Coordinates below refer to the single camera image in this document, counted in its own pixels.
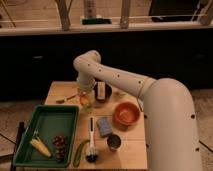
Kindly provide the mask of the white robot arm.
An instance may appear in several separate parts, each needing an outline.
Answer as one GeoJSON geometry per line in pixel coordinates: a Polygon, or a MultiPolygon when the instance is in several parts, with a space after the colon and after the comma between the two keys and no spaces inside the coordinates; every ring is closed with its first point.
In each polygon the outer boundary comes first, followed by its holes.
{"type": "Polygon", "coordinates": [[[79,90],[91,90],[99,79],[143,102],[149,171],[203,171],[194,102],[183,83],[108,67],[95,50],[73,66],[79,90]]]}

